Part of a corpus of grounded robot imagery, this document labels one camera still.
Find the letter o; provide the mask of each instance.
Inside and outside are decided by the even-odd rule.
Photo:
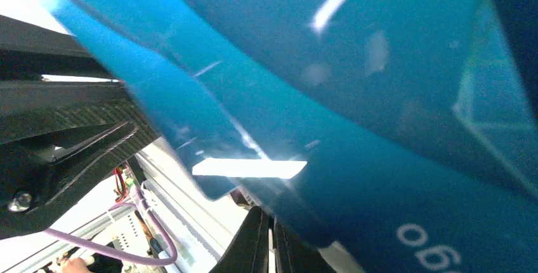
[[[409,239],[407,233],[413,231],[418,233],[419,237],[417,239]],[[406,246],[422,246],[426,241],[428,241],[428,233],[420,225],[414,223],[404,224],[398,228],[396,232],[398,239],[405,244]]]

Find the metal screw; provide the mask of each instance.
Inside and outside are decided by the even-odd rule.
[[[32,204],[32,195],[28,192],[17,192],[12,202],[8,204],[8,210],[14,213],[20,213],[30,208]]]

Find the screw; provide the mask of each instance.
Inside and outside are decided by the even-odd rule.
[[[32,195],[28,192],[17,192],[12,202],[8,204],[8,210],[14,213],[20,213],[30,208],[32,204]]]

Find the person's hand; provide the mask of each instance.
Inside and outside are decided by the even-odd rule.
[[[62,273],[91,273],[82,258],[68,259],[62,264]]]

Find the hand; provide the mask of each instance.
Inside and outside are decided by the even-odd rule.
[[[82,258],[68,259],[62,264],[62,273],[91,273]]]

